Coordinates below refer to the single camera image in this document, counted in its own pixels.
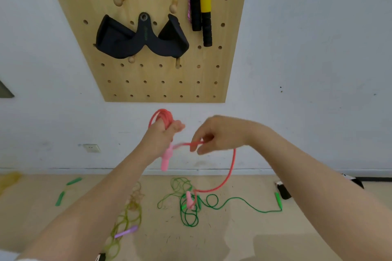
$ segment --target black foam grip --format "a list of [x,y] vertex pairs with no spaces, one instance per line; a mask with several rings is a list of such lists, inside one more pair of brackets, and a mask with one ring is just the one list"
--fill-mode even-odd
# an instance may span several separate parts
[[211,13],[202,13],[203,46],[213,45],[213,32],[211,30]]
[[192,30],[202,30],[202,10],[200,9],[200,0],[190,0],[190,17],[192,21]]

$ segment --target red jump rope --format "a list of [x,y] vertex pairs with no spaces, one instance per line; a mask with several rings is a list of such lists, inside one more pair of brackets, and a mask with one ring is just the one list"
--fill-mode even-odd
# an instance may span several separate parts
[[[162,119],[162,121],[165,124],[165,129],[169,128],[169,126],[173,123],[173,115],[171,114],[170,111],[166,110],[166,109],[159,109],[157,110],[153,116],[151,117],[151,120],[148,124],[148,127],[151,126],[151,124],[154,121],[154,118],[156,116],[155,121]],[[169,167],[169,160],[170,158],[173,156],[173,150],[183,146],[183,145],[200,145],[203,144],[203,142],[184,142],[184,143],[179,143],[176,145],[172,145],[170,144],[169,148],[164,152],[164,154],[162,155],[162,164],[161,164],[161,170],[162,171],[167,171],[168,167]],[[219,189],[220,187],[222,187],[228,180],[228,178],[230,177],[233,168],[234,168],[234,162],[236,160],[236,149],[233,149],[233,159],[231,160],[231,166],[230,166],[230,170],[228,172],[228,175],[226,177],[226,179],[222,182],[222,184],[220,184],[218,187],[215,187],[213,189],[210,190],[199,190],[199,189],[194,189],[193,193],[194,193],[194,198],[195,200],[192,200],[192,196],[190,194],[189,191],[186,192],[186,197],[187,197],[187,208],[191,209],[195,203],[196,203],[196,198],[197,198],[197,193],[209,193],[209,192],[213,192],[216,191],[217,189]]]

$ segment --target wall outlet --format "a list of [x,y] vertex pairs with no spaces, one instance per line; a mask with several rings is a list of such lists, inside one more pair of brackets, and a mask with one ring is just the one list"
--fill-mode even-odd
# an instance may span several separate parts
[[86,149],[87,153],[101,153],[98,145],[95,144],[84,144],[83,147]]

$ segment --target pegboard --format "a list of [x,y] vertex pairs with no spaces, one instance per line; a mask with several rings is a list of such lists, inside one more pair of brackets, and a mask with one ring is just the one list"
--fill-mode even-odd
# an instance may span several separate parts
[[95,48],[105,14],[133,31],[147,12],[156,35],[168,21],[172,0],[59,0],[92,74],[108,102],[225,102],[244,0],[212,0],[213,46],[203,47],[202,32],[193,32],[188,0],[178,0],[178,17],[189,50],[176,69],[173,57],[144,46],[135,60],[114,59]]

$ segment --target baseboard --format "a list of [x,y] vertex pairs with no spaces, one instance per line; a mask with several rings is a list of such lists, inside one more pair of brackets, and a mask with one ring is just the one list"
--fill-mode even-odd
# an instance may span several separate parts
[[[0,174],[11,171],[20,171],[26,175],[106,175],[112,168],[1,168]],[[350,176],[367,177],[392,177],[392,169],[337,169],[340,173]],[[166,176],[220,176],[227,175],[228,169],[169,169],[162,172],[160,169],[146,169],[143,175],[166,175]],[[234,169],[233,175],[274,175],[271,168],[259,169]]]

